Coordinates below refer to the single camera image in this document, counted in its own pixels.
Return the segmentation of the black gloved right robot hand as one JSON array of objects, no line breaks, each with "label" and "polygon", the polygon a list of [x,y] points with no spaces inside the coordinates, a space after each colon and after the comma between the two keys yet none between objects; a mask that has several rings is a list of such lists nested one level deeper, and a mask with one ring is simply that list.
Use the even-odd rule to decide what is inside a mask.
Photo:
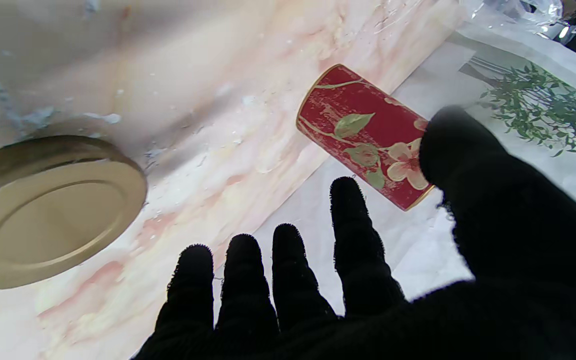
[{"label": "black gloved right robot hand", "polygon": [[420,141],[473,274],[407,301],[359,185],[330,187],[345,315],[320,294],[294,225],[275,228],[272,287],[253,236],[233,237],[214,321],[213,256],[179,256],[137,360],[576,360],[576,201],[458,106]]}]

